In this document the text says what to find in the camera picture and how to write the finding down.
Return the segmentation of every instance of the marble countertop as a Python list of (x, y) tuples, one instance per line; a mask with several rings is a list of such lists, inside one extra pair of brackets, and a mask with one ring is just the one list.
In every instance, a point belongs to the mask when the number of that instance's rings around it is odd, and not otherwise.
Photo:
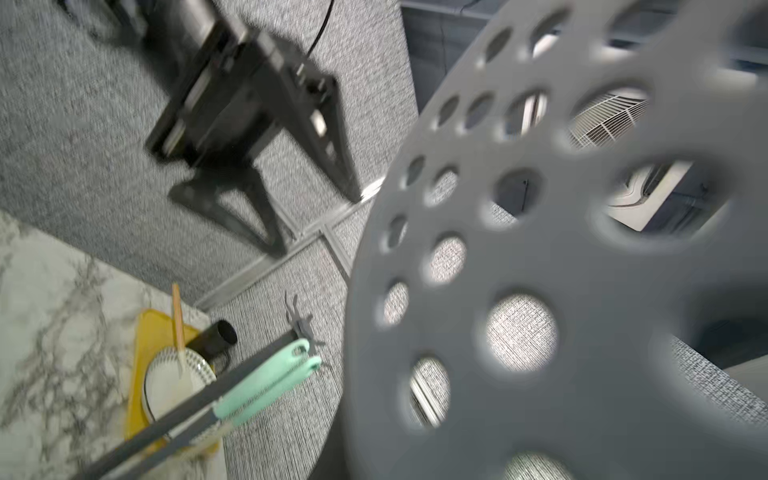
[[(0, 210), (3, 478), (68, 478), (123, 442), (137, 315), (169, 313), (170, 304), (167, 293)], [(184, 321), (210, 323), (189, 306)], [(226, 477), (223, 449), (162, 472)]]

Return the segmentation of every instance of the black tube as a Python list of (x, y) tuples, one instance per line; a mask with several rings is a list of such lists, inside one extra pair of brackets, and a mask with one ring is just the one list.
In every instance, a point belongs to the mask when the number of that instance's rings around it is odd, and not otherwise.
[(211, 363), (236, 344), (235, 329), (225, 319), (219, 319), (200, 335), (194, 337), (187, 344), (187, 348), (199, 353), (206, 362)]

